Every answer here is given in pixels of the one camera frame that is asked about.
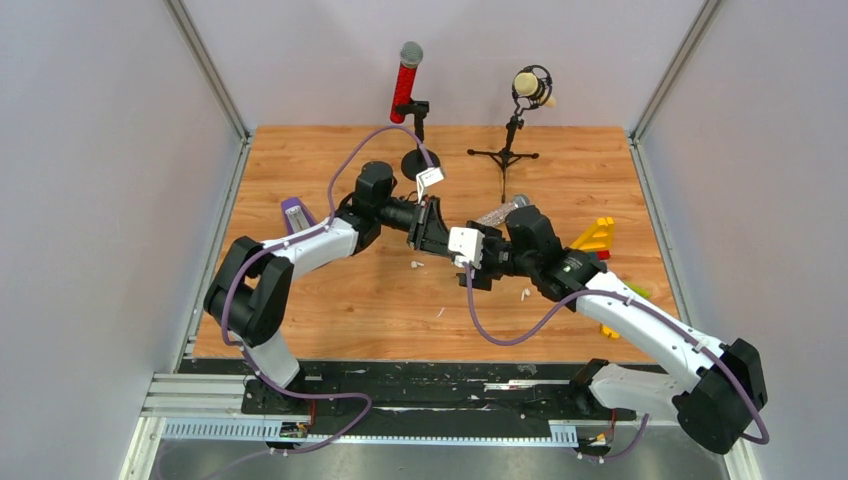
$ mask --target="gray floor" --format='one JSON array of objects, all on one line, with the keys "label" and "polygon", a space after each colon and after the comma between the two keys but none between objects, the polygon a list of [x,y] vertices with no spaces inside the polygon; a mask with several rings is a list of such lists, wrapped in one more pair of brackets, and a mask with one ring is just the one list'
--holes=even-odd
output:
[{"label": "gray floor", "polygon": [[[635,428],[616,431],[624,448]],[[244,455],[266,450],[261,443],[215,440],[163,442],[162,480],[200,480]],[[154,469],[150,477],[157,478]],[[676,427],[652,427],[630,457],[605,465],[579,461],[557,448],[448,447],[338,444],[308,453],[262,456],[214,477],[256,479],[567,479],[722,480],[724,461],[692,442]]]}]

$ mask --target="tripod stand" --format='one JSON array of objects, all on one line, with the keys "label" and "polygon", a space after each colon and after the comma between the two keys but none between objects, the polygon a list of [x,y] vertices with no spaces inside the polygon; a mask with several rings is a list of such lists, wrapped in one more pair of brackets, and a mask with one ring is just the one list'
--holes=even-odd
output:
[{"label": "tripod stand", "polygon": [[522,158],[539,158],[538,153],[513,153],[512,142],[515,140],[515,132],[521,130],[523,126],[524,120],[521,119],[521,113],[517,111],[510,117],[509,123],[506,124],[506,145],[504,148],[498,152],[468,149],[469,155],[488,155],[500,167],[501,177],[503,178],[503,183],[501,184],[501,203],[506,203],[506,169]]}]

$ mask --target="purple object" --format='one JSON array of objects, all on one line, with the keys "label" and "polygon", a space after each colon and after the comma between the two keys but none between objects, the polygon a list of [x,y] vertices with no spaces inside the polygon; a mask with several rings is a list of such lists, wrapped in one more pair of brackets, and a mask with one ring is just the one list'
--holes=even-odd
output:
[{"label": "purple object", "polygon": [[287,198],[283,200],[280,207],[283,210],[283,220],[286,221],[288,235],[301,232],[315,225],[315,218],[299,198]]}]

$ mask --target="condenser microphone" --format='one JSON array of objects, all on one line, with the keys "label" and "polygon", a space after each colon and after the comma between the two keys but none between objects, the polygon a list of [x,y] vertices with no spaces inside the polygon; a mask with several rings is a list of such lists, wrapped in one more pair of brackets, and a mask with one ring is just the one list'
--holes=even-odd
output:
[{"label": "condenser microphone", "polygon": [[515,80],[512,81],[512,86],[515,92],[521,97],[539,102],[539,105],[545,107],[556,106],[556,99],[551,94],[549,85],[545,82],[540,82],[539,77],[533,72],[519,73],[515,76]]}]

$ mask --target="red microphone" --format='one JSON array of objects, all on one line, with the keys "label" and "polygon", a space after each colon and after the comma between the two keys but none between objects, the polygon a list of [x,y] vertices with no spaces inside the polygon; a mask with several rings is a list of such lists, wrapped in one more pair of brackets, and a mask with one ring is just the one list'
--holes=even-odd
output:
[{"label": "red microphone", "polygon": [[415,72],[424,58],[424,50],[415,42],[406,42],[400,50],[400,69],[395,85],[395,96],[392,99],[392,111],[389,120],[393,123],[403,123],[406,115],[395,112],[398,105],[406,105],[412,100],[412,84],[415,83]]}]

